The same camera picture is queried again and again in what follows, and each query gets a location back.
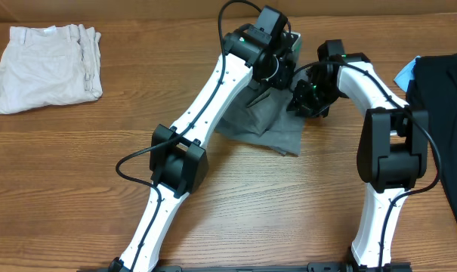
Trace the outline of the grey shorts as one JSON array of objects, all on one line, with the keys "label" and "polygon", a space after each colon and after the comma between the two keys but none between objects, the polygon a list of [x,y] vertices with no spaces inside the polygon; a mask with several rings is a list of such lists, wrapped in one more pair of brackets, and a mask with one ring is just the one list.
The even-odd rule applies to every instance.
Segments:
[{"label": "grey shorts", "polygon": [[270,87],[269,97],[247,108],[246,103],[260,85],[252,80],[238,93],[215,131],[231,140],[269,147],[282,155],[300,155],[305,119],[286,110],[292,93]]}]

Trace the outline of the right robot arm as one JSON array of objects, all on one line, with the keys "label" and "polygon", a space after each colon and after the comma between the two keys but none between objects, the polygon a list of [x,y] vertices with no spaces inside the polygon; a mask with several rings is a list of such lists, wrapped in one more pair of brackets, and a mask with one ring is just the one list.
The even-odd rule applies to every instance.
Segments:
[{"label": "right robot arm", "polygon": [[344,262],[310,263],[310,271],[409,271],[391,260],[391,244],[403,204],[426,172],[428,115],[412,110],[375,73],[363,53],[347,54],[340,39],[317,49],[318,64],[306,65],[288,109],[307,118],[325,117],[340,97],[350,99],[364,123],[357,171],[366,185],[357,235]]}]

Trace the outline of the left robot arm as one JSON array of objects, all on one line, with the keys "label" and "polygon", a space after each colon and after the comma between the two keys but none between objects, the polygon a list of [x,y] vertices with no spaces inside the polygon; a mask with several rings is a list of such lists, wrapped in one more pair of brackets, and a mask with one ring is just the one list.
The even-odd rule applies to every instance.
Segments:
[{"label": "left robot arm", "polygon": [[207,146],[221,117],[236,96],[257,82],[287,88],[295,68],[301,37],[292,33],[287,16],[264,6],[254,24],[218,34],[221,53],[208,81],[189,108],[169,127],[158,125],[148,148],[117,162],[150,154],[151,178],[147,207],[125,251],[109,271],[152,271],[162,242],[183,201],[208,173]]}]

